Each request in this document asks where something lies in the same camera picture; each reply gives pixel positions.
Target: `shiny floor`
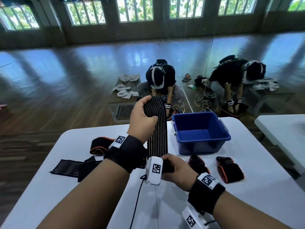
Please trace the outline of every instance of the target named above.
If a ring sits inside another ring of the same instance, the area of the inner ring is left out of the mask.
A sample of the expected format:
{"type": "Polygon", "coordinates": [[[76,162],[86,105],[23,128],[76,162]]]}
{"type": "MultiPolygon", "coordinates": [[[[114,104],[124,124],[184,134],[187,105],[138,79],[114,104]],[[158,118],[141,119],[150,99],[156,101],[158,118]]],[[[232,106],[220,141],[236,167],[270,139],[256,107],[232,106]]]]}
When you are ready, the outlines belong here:
{"type": "MultiPolygon", "coordinates": [[[[203,89],[187,85],[197,75],[209,77],[231,54],[264,62],[266,75],[278,79],[280,89],[266,98],[260,113],[305,113],[305,33],[0,52],[0,104],[8,104],[0,110],[0,224],[61,133],[115,124],[107,103],[119,75],[139,73],[143,82],[148,67],[166,59],[186,94],[185,111],[199,112],[195,101],[203,89]],[[182,83],[186,73],[192,80],[182,83]]],[[[251,111],[257,100],[245,100],[251,108],[240,120],[258,138],[251,111]]],[[[281,164],[290,165],[278,148],[263,143],[281,164]]]]}

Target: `white device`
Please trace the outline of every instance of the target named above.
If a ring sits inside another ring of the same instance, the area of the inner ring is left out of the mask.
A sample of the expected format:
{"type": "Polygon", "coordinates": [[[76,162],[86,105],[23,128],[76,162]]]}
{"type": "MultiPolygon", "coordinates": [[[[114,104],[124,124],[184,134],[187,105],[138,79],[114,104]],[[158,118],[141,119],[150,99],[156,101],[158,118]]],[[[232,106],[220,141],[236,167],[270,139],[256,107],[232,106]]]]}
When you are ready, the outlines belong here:
{"type": "Polygon", "coordinates": [[[150,157],[147,160],[146,169],[146,180],[145,183],[149,183],[155,186],[160,185],[161,175],[163,168],[163,159],[159,157],[150,157]]]}
{"type": "Polygon", "coordinates": [[[192,206],[187,206],[182,212],[182,216],[191,229],[220,228],[216,222],[207,224],[208,222],[214,221],[213,216],[209,213],[201,215],[192,206]]]}

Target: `left hand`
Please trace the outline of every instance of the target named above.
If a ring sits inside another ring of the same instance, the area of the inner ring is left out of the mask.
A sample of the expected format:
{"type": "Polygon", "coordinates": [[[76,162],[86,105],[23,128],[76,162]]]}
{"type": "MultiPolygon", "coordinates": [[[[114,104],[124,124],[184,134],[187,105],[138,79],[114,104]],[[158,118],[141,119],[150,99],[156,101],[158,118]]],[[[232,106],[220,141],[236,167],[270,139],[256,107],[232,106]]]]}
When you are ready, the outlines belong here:
{"type": "Polygon", "coordinates": [[[145,96],[136,104],[130,115],[130,125],[127,133],[139,139],[144,144],[155,130],[158,117],[147,117],[144,113],[144,104],[151,100],[151,96],[145,96]]]}
{"type": "Polygon", "coordinates": [[[234,113],[237,113],[237,112],[238,112],[238,108],[239,108],[239,104],[236,104],[236,105],[234,106],[234,113]]]}

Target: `black striped elastic band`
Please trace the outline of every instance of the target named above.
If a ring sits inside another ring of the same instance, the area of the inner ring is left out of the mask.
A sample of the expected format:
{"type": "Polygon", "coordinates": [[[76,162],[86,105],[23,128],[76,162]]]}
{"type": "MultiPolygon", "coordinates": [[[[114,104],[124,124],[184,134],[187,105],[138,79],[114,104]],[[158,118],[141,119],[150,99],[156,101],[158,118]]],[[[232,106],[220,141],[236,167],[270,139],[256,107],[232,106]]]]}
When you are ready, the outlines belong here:
{"type": "Polygon", "coordinates": [[[151,100],[144,105],[144,113],[148,117],[158,117],[156,128],[147,141],[148,157],[161,157],[164,154],[167,154],[166,111],[161,97],[153,96],[151,100]]]}

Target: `blue plastic bin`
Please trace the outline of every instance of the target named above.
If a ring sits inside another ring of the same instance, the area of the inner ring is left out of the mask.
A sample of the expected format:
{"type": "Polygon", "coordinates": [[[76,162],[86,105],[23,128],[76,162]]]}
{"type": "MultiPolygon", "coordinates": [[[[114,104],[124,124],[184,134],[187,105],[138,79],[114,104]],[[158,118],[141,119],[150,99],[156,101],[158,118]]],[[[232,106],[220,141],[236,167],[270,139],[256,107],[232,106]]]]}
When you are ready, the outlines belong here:
{"type": "Polygon", "coordinates": [[[172,119],[181,155],[217,153],[231,140],[214,112],[174,114],[172,119]]]}

